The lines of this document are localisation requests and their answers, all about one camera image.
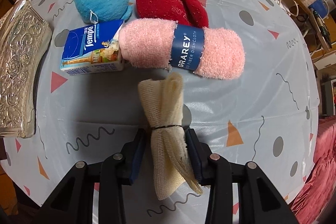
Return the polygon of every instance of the red fabric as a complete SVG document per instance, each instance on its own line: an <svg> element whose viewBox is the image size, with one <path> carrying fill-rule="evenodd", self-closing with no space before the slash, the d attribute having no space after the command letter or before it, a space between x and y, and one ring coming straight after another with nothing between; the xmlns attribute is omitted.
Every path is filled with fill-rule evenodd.
<svg viewBox="0 0 336 224"><path fill-rule="evenodd" d="M311 224L332 197L336 179L335 116L319 120L315 166L291 207L300 224Z"/></svg>
<svg viewBox="0 0 336 224"><path fill-rule="evenodd" d="M208 14L198 0L136 0L140 18L161 18L197 28L209 27Z"/></svg>

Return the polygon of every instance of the barcode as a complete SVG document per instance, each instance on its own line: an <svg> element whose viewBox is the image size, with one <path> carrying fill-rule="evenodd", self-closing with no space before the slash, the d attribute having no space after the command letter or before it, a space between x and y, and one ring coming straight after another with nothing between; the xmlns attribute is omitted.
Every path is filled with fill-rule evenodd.
<svg viewBox="0 0 336 224"><path fill-rule="evenodd" d="M70 75L81 75L83 73L90 73L91 71L88 69L88 67L85 68L77 68L77 69L68 69L65 70Z"/></svg>

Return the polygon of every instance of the screw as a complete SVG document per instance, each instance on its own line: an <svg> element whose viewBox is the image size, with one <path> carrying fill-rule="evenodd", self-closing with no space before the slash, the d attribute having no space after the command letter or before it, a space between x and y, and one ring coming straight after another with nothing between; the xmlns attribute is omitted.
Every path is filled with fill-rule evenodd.
<svg viewBox="0 0 336 224"><path fill-rule="evenodd" d="M256 165L253 161L250 161L250 162L247 164L247 167L248 167L248 168L251 168L251 169L256 169L256 168L257 168L257 165Z"/></svg>
<svg viewBox="0 0 336 224"><path fill-rule="evenodd" d="M115 154L113 155L113 158L114 158L115 160L121 160L121 159L123 158L123 155L122 155L121 153L115 153Z"/></svg>
<svg viewBox="0 0 336 224"><path fill-rule="evenodd" d="M216 153L212 153L210 155L210 159L212 159L212 160L219 160L219 158L220 158L220 156L218 154L216 154Z"/></svg>
<svg viewBox="0 0 336 224"><path fill-rule="evenodd" d="M85 166L85 162L83 162L83 161L78 161L77 163L76 163L76 167L77 168L83 168Z"/></svg>

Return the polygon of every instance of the fluffy pink fabric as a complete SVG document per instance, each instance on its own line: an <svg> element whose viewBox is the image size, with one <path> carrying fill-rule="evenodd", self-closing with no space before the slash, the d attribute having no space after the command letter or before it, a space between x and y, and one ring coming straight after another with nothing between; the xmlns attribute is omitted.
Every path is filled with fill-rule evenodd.
<svg viewBox="0 0 336 224"><path fill-rule="evenodd" d="M139 68L167 68L176 22L138 19L119 32L123 57ZM224 28L204 28L204 49L195 73L211 78L234 79L243 72L245 53L239 36Z"/></svg>
<svg viewBox="0 0 336 224"><path fill-rule="evenodd" d="M300 224L311 224L330 200L336 179L335 117L319 120L311 178L295 198L292 211Z"/></svg>

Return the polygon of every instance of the gray oval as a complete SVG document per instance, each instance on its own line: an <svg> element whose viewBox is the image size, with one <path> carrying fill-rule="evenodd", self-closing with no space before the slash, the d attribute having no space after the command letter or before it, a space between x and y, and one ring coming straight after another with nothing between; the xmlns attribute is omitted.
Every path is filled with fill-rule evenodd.
<svg viewBox="0 0 336 224"><path fill-rule="evenodd" d="M252 16L250 15L249 12L247 11L240 11L239 12L239 17L242 21L244 21L247 25L253 26L254 25L254 21Z"/></svg>
<svg viewBox="0 0 336 224"><path fill-rule="evenodd" d="M297 161L295 163L293 163L293 165L292 165L291 172L290 172L291 177L293 177L295 175L296 170L297 170Z"/></svg>
<svg viewBox="0 0 336 224"><path fill-rule="evenodd" d="M282 149L284 148L284 141L282 139L282 137L278 137L275 139L274 143L273 143L273 155L274 157L279 157Z"/></svg>
<svg viewBox="0 0 336 224"><path fill-rule="evenodd" d="M6 152L6 156L7 156L7 162L8 162L8 165L11 166L11 165L12 165L12 162L11 162L11 159L9 158L9 155L8 155L7 152Z"/></svg>
<svg viewBox="0 0 336 224"><path fill-rule="evenodd" d="M45 2L45 0L41 0L39 3L39 6L41 6L43 4L43 2Z"/></svg>
<svg viewBox="0 0 336 224"><path fill-rule="evenodd" d="M183 105L182 111L183 111L182 126L183 129L186 130L191 124L191 118L192 118L191 111L186 105Z"/></svg>
<svg viewBox="0 0 336 224"><path fill-rule="evenodd" d="M268 3L269 5L271 5L271 6L274 7L274 3L273 3L271 0L266 0L266 1L267 1L267 3Z"/></svg>
<svg viewBox="0 0 336 224"><path fill-rule="evenodd" d="M308 106L306 106L306 118L307 118L307 120L309 120L309 118L310 118L310 111L308 109Z"/></svg>
<svg viewBox="0 0 336 224"><path fill-rule="evenodd" d="M56 35L55 40L54 40L55 46L64 47L68 34L69 34L69 30L65 29L61 31L58 35Z"/></svg>

